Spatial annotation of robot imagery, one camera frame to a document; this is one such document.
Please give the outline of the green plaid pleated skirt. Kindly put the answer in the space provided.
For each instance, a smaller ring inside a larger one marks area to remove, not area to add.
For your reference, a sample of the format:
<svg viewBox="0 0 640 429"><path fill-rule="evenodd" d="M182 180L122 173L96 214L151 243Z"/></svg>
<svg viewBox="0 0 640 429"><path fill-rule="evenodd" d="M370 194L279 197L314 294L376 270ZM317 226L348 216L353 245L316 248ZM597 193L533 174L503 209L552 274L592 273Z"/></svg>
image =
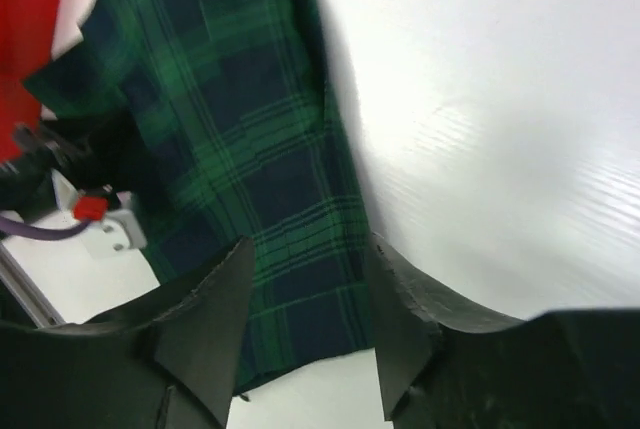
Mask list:
<svg viewBox="0 0 640 429"><path fill-rule="evenodd" d="M316 0L96 0L26 89L61 120L127 111L161 282L256 247L236 388L369 349L367 216Z"/></svg>

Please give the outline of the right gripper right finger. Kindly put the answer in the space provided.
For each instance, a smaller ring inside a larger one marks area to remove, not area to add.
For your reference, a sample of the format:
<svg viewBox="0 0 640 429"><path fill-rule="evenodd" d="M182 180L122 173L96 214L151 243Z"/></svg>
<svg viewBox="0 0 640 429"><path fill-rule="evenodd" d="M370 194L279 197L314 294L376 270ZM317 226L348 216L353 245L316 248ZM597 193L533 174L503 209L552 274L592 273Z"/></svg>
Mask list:
<svg viewBox="0 0 640 429"><path fill-rule="evenodd" d="M365 277L385 418L397 428L635 428L639 313L520 320L471 301L372 235Z"/></svg>

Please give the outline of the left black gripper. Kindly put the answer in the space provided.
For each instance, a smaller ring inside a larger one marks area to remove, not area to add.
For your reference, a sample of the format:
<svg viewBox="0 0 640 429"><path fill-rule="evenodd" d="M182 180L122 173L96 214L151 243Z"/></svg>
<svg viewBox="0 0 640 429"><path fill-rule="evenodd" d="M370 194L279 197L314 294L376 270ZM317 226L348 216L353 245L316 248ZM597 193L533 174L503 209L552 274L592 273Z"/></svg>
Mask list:
<svg viewBox="0 0 640 429"><path fill-rule="evenodd" d="M1 163L1 208L50 208L50 176L57 170L91 195L131 191L128 174L135 148L135 124L126 113L77 119L43 120L36 128L15 126L11 141L19 154Z"/></svg>

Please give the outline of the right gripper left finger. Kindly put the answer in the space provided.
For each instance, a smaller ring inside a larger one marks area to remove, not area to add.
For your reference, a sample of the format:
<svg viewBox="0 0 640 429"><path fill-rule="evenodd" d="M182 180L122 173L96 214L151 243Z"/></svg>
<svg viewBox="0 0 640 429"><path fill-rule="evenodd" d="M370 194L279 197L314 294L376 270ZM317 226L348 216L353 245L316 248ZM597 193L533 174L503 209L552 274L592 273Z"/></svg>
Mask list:
<svg viewBox="0 0 640 429"><path fill-rule="evenodd" d="M5 428L222 428L255 269L242 237L82 324L35 327L1 284Z"/></svg>

